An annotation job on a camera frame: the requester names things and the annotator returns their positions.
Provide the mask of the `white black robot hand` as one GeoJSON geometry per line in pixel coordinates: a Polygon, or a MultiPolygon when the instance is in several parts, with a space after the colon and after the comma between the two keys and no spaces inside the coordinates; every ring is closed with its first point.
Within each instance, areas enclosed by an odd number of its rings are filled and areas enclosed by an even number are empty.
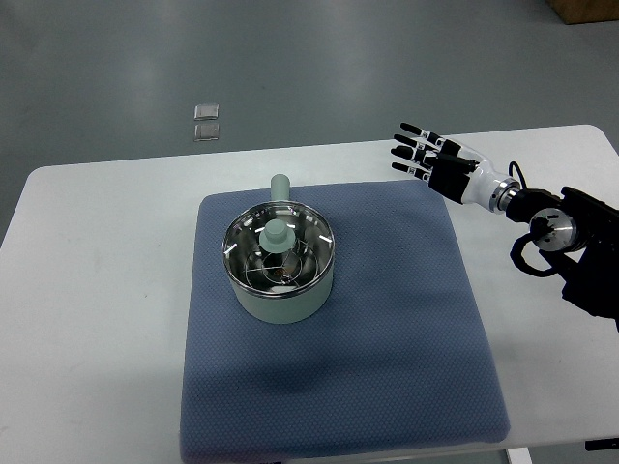
{"type": "Polygon", "coordinates": [[[450,138],[409,123],[394,135],[398,158],[392,168],[424,181],[435,192],[457,204],[477,204],[491,213],[507,211],[523,184],[498,172],[484,155],[450,138]]]}

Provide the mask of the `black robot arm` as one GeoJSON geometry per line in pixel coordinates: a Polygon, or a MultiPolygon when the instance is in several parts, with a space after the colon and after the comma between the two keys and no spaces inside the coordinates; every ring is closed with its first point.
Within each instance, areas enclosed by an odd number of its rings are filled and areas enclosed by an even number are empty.
{"type": "Polygon", "coordinates": [[[528,232],[510,251],[521,272],[560,276],[562,299],[594,317],[618,320],[618,211],[576,188],[561,197],[524,188],[501,203],[528,232]]]}

